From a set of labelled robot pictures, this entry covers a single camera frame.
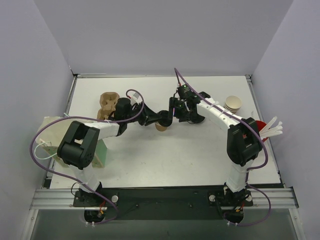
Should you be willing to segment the brown paper coffee cup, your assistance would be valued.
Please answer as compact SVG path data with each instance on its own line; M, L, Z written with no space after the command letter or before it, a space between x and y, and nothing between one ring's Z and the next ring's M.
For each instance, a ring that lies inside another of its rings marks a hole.
M155 123L155 128L160 132L164 132L165 130L167 130L166 126L162 126L158 122Z

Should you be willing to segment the black plastic cup lid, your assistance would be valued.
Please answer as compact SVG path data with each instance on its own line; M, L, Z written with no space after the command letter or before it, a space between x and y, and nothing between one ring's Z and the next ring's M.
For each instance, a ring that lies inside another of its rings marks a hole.
M168 110L161 110L157 113L161 118L158 124L162 127L169 127L173 122L173 115Z

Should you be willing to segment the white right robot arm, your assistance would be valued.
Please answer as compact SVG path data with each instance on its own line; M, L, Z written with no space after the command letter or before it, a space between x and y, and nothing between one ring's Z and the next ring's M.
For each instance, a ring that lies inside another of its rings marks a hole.
M158 113L161 116L158 123L168 127L173 118L191 124L209 120L226 131L226 152L232 164L225 185L233 193L245 189L248 168L263 149L257 122L251 117L244 119L234 115L204 91L196 94L187 85L181 85L176 89L176 93L178 97L169 98L168 110Z

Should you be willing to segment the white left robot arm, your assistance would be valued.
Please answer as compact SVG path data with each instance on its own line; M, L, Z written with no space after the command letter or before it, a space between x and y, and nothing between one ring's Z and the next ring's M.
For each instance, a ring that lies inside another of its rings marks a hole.
M168 114L167 110L156 113L143 102L131 104L128 98L121 97L111 113L111 123L73 121L70 124L58 147L57 155L70 166L80 181L80 188L86 192L84 199L90 205L96 206L103 199L102 184L92 166L98 141L122 135L129 123L137 122L141 126L165 123Z

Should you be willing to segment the green paper takeout bag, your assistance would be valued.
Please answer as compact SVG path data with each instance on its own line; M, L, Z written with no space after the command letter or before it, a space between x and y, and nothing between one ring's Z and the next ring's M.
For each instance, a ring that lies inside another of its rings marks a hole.
M43 148L50 156L57 153L58 146L60 145L64 135L67 132L72 121L79 121L81 123L95 123L92 120L86 119L66 119L55 123L48 128L46 128L43 132L41 132L37 137L35 142L39 145L41 144L41 148ZM93 160L91 162L93 168L104 168L106 164L106 156L107 156L107 146L105 145L103 140L99 140L97 142L96 150L94 153Z

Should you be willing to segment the brown pulp cup carrier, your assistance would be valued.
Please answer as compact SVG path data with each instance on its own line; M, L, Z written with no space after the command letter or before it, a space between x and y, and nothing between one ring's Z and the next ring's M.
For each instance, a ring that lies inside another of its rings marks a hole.
M98 120L107 120L116 110L116 104L120 96L117 92L104 92L100 95L100 109L97 112Z

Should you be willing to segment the stack of brown paper cups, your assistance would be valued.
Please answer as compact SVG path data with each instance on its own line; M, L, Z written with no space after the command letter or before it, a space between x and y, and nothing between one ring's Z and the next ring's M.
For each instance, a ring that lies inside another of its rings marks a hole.
M233 114L236 114L241 107L242 100L234 95L228 96L224 102L224 108Z

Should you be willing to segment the red cylindrical straw holder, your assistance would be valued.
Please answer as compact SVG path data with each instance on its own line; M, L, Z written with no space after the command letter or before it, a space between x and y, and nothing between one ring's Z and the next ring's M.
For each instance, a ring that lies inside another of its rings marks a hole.
M259 135L262 137L263 131L265 131L266 123L261 120L256 120L256 124L259 130Z

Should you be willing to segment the white wrapped straws bundle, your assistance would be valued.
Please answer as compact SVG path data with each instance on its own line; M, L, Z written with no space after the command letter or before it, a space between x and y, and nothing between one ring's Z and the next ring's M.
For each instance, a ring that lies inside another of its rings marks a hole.
M275 137L283 133L283 123L281 121L279 121L277 125L274 126L277 120L278 117L275 116L266 124L264 131L262 132L262 137L260 137L262 140L270 137Z

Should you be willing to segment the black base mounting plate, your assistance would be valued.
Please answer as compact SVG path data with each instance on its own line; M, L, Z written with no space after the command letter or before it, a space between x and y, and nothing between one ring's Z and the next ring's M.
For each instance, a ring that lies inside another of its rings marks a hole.
M227 210L253 206L247 189L232 193L222 185L102 188L94 193L77 190L73 206L84 208L85 216L118 220L220 220Z

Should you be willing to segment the aluminium front rail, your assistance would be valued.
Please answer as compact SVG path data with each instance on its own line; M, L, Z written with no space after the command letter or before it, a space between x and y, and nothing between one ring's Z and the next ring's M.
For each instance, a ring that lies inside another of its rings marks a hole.
M298 202L292 188L263 188L267 195L251 190L253 206L247 209L297 209ZM30 210L73 210L74 196L70 189L37 189L31 201Z

